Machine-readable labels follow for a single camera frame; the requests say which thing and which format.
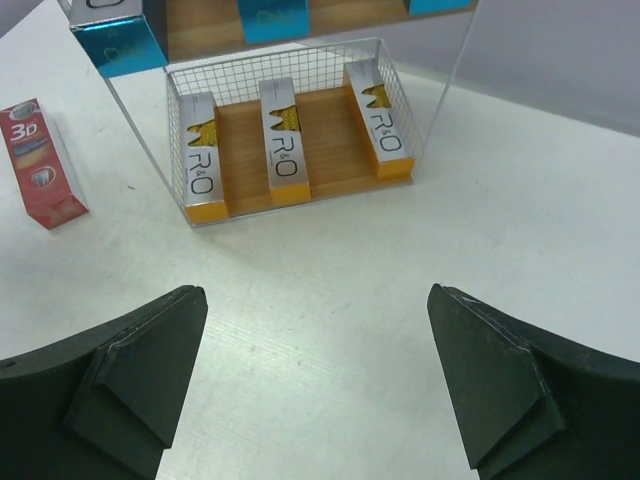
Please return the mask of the orange toothpaste box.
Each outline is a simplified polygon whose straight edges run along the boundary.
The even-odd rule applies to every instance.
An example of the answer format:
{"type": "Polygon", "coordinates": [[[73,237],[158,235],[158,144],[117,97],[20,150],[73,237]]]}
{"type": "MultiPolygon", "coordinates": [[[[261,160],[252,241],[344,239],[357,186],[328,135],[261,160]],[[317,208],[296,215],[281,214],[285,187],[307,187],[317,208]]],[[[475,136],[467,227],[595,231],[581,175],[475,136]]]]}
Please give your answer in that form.
{"type": "Polygon", "coordinates": [[[258,84],[269,191],[275,206],[309,202],[311,187],[291,78],[258,84]]]}
{"type": "Polygon", "coordinates": [[[211,92],[179,100],[183,206],[193,225],[226,219],[229,215],[222,182],[217,105],[211,92]]]}
{"type": "Polygon", "coordinates": [[[415,158],[375,59],[344,64],[343,84],[365,138],[369,163],[379,180],[408,177],[415,158]]]}

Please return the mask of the silver blue toothpaste box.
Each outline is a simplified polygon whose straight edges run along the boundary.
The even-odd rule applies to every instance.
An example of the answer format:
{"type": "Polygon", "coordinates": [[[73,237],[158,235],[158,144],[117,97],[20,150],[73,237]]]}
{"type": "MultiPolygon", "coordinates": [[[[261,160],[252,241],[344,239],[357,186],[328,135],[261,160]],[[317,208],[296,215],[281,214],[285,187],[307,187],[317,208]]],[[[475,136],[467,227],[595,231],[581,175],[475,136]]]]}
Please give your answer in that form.
{"type": "Polygon", "coordinates": [[[239,0],[237,6],[249,44],[290,40],[310,33],[307,0],[239,0]]]}

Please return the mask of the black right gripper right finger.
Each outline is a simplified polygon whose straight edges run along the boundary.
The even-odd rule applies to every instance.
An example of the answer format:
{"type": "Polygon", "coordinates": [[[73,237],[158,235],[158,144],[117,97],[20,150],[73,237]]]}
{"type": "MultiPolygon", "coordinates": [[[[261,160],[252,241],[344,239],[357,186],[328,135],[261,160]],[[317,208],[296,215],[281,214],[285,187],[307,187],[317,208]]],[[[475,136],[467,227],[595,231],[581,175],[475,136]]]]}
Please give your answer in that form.
{"type": "Polygon", "coordinates": [[[639,365],[449,286],[427,311],[470,468],[482,479],[636,479],[639,365]]]}

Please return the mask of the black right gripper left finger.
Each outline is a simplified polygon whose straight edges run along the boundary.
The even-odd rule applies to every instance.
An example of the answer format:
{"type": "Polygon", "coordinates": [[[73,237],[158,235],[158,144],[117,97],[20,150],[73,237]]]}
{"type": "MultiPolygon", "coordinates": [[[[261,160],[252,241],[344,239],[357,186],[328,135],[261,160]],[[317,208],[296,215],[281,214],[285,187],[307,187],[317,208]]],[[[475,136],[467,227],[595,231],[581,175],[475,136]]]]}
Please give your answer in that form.
{"type": "Polygon", "coordinates": [[[153,479],[171,448],[208,313],[180,286],[1,362],[4,479],[153,479]]]}

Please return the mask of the red toothpaste box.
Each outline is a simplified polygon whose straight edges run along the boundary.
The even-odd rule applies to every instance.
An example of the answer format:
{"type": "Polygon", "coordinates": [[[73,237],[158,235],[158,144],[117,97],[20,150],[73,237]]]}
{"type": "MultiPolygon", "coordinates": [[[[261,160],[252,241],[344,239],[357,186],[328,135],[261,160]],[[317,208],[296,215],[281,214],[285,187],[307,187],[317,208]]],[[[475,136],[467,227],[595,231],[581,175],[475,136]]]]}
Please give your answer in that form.
{"type": "Polygon", "coordinates": [[[3,109],[1,132],[33,220],[51,230],[89,212],[57,125],[37,99],[3,109]]]}

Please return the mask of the teal toothpaste box with label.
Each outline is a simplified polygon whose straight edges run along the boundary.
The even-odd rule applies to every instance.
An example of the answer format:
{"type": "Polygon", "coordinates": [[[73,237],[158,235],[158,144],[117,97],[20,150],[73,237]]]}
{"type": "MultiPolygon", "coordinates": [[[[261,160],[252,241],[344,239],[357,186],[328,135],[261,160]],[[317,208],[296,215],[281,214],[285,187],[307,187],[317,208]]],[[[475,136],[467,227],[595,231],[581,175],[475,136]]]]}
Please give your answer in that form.
{"type": "Polygon", "coordinates": [[[104,78],[168,64],[165,0],[77,0],[69,28],[104,78]]]}

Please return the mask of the light blue toothpaste box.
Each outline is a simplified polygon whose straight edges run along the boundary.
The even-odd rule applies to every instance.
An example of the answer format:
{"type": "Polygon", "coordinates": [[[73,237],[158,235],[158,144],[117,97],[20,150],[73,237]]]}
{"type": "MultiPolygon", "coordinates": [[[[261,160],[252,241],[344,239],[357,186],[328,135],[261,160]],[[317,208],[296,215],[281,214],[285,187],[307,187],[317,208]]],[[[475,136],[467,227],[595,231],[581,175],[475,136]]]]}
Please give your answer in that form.
{"type": "Polygon", "coordinates": [[[474,0],[404,0],[410,16],[435,15],[472,8],[474,0]]]}

